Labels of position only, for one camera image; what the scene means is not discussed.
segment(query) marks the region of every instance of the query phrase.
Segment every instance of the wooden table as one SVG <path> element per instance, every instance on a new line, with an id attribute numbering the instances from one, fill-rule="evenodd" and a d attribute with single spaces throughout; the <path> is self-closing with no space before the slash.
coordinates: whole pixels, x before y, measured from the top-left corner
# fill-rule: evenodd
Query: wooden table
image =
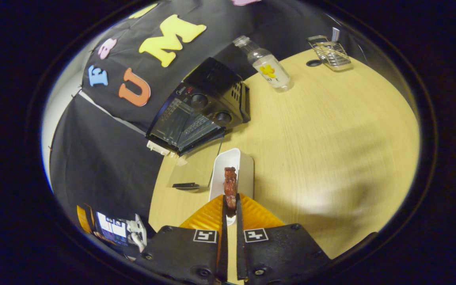
<path id="1" fill-rule="evenodd" d="M 234 129 L 221 152 L 239 148 L 255 160 L 254 199 L 284 223 L 301 223 L 335 258 L 379 231 L 403 202 L 418 162 L 418 123 L 385 78 L 357 60 L 333 72 L 307 50 L 281 61 L 295 80 L 276 93 L 255 74 L 251 121 Z M 150 225 L 178 226 L 208 202 L 209 192 L 167 188 L 177 159 L 165 157 Z M 228 281 L 236 279 L 236 226 L 228 228 Z"/>

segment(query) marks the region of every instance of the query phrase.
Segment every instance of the white plastic bin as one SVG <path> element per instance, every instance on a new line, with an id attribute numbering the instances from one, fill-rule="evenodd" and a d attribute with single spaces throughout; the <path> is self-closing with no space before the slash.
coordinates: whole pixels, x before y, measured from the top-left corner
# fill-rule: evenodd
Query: white plastic bin
<path id="1" fill-rule="evenodd" d="M 243 193 L 244 195 L 253 198 L 255 161 L 252 157 L 241 152 L 238 148 L 232 148 L 229 151 L 220 153 L 214 161 L 212 180 L 210 182 L 209 201 L 224 194 L 223 183 L 225 167 L 235 167 L 238 193 Z M 236 218 L 236 215 L 231 218 L 226 217 L 226 224 L 228 226 L 233 224 Z"/>

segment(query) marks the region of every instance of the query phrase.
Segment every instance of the black toaster oven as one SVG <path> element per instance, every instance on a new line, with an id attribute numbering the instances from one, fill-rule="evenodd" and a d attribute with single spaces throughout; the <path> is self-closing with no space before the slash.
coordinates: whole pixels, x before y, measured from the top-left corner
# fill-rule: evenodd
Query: black toaster oven
<path id="1" fill-rule="evenodd" d="M 209 57 L 172 92 L 145 137 L 183 155 L 249 120 L 248 87 L 241 76 Z"/>

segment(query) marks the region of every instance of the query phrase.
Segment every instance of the metal basket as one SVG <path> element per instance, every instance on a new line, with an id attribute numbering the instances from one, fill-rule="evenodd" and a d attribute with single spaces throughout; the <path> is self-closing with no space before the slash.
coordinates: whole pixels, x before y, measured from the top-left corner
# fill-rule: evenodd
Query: metal basket
<path id="1" fill-rule="evenodd" d="M 331 70 L 341 71 L 353 67 L 350 57 L 339 42 L 329 42 L 326 36 L 311 36 L 306 40 Z"/>

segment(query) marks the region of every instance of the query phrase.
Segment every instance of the bottle label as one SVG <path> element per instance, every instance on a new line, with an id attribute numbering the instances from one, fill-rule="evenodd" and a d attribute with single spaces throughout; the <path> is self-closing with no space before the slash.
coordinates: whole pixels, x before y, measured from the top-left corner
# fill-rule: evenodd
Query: bottle label
<path id="1" fill-rule="evenodd" d="M 253 63 L 253 67 L 274 88 L 282 87 L 290 81 L 290 76 L 273 55 L 263 56 Z"/>

